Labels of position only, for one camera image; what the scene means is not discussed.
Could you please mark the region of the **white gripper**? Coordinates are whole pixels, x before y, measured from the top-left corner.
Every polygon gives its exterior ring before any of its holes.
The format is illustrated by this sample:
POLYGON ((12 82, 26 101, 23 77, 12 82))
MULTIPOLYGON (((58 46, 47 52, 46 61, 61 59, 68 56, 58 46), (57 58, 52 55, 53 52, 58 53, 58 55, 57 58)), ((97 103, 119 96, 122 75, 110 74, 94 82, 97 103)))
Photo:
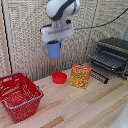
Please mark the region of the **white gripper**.
POLYGON ((73 23, 70 19, 62 19, 41 28, 42 39, 44 42, 63 39, 72 36, 74 33, 73 23))

